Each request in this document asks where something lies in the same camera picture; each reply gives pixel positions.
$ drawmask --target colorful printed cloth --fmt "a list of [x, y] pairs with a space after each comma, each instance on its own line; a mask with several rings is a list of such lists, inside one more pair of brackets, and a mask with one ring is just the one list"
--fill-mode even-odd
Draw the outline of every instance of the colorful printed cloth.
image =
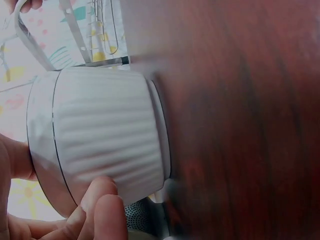
[[[86, 39], [87, 0], [71, 0], [70, 2], [82, 36]], [[105, 52], [100, 52], [96, 49], [93, 51], [94, 61], [127, 55], [119, 0], [112, 1], [118, 46], [110, 0], [105, 0], [104, 4], [105, 32], [103, 36], [100, 35], [100, 38], [103, 45], [106, 42], [108, 44], [106, 44]], [[21, 18], [56, 68], [71, 67], [83, 63], [64, 14], [60, 10], [58, 0], [45, 1], [40, 9], [22, 14]], [[96, 34], [97, 31], [93, 29], [91, 35], [94, 36]], [[95, 44], [92, 39], [92, 48], [96, 48]], [[114, 52], [116, 49], [115, 54], [108, 54], [108, 52]], [[5, 56], [5, 62], [0, 60], [0, 133], [17, 141], [26, 142], [26, 110], [31, 89], [30, 83], [35, 79], [34, 76], [42, 74], [44, 69], [17, 38], [6, 42], [5, 46], [0, 50]], [[21, 86], [3, 91], [16, 85]], [[11, 182], [8, 212], [27, 219], [45, 221], [62, 219], [50, 205], [37, 182], [20, 179], [13, 179]]]

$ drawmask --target reddish-brown wood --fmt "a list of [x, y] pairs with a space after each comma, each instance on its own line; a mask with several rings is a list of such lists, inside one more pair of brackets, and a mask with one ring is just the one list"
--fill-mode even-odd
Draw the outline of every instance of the reddish-brown wood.
[[320, 1], [120, 2], [165, 106], [173, 234], [320, 239]]

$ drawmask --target white ceramic mug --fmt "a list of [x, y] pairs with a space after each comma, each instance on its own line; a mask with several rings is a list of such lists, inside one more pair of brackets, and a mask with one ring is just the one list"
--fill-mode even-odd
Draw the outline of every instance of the white ceramic mug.
[[128, 205], [161, 189], [170, 175], [160, 99], [154, 84], [136, 72], [47, 72], [29, 95], [27, 136], [39, 183], [64, 217], [95, 177], [113, 178]]

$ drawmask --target metal rack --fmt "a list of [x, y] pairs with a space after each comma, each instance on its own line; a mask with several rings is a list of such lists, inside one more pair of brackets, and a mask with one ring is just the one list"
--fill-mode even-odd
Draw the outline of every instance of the metal rack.
[[[20, 10], [27, 0], [18, 0], [14, 12], [12, 14], [12, 21], [14, 31], [5, 31], [4, 37], [0, 39], [0, 46], [6, 41], [13, 38], [20, 38], [25, 47], [30, 51], [30, 53], [35, 57], [35, 59], [47, 70], [47, 71], [60, 71], [61, 69], [56, 69], [50, 62], [46, 54], [43, 52], [41, 47], [37, 44], [34, 37], [30, 34], [29, 30], [20, 18]], [[119, 42], [117, 37], [117, 30], [115, 26], [115, 17], [113, 12], [113, 2], [112, 0], [86, 0], [86, 36], [85, 40], [80, 32], [76, 17], [72, 5], [69, 0], [59, 0], [61, 9], [64, 13], [66, 22], [70, 28], [70, 32], [75, 40], [77, 48], [81, 53], [84, 60], [84, 64], [81, 66], [87, 67], [100, 67], [100, 66], [115, 66], [128, 64], [128, 57], [119, 57], [110, 60], [104, 60], [100, 62], [93, 62], [93, 51], [98, 50], [100, 52], [106, 53], [108, 55], [113, 55], [118, 51]], [[110, 4], [111, 16], [113, 22], [114, 36], [116, 39], [116, 49], [114, 51], [108, 51], [110, 49], [110, 42], [107, 38], [105, 32], [105, 16], [106, 16], [106, 6], [107, 3]], [[92, 40], [95, 38], [97, 42], [97, 47], [92, 47]]]

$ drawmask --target finger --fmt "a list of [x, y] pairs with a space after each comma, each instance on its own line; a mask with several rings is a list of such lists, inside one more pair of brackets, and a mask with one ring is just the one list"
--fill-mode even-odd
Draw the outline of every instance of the finger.
[[94, 239], [128, 239], [124, 202], [118, 195], [104, 195], [96, 203]]
[[31, 237], [39, 239], [44, 235], [53, 232], [65, 225], [67, 220], [60, 221], [39, 221], [23, 219], [8, 214], [8, 227], [10, 237], [15, 239], [30, 239]]
[[63, 227], [44, 235], [40, 240], [77, 240], [85, 220], [86, 213], [78, 206]]
[[67, 220], [59, 220], [59, 221], [40, 221], [40, 220], [31, 220], [31, 219], [23, 219], [19, 217], [15, 217], [16, 220], [20, 221], [20, 226], [26, 226], [28, 232], [32, 238], [40, 239], [44, 235], [47, 235], [55, 230], [61, 229], [65, 226]]
[[23, 4], [20, 12], [23, 13], [23, 14], [29, 12], [30, 9], [31, 9], [31, 6], [32, 6], [31, 0], [26, 1], [25, 4]]
[[94, 179], [81, 201], [81, 206], [86, 212], [86, 220], [79, 235], [79, 240], [94, 238], [95, 206], [99, 198], [106, 194], [118, 194], [118, 189], [115, 182], [111, 178], [105, 176]]
[[17, 0], [4, 0], [4, 2], [6, 3], [6, 5], [9, 8], [9, 13], [12, 14], [15, 10]]
[[8, 153], [11, 178], [37, 179], [28, 145], [12, 140], [2, 134], [0, 134], [0, 141], [4, 144]]
[[32, 0], [32, 9], [39, 9], [42, 6], [42, 0]]

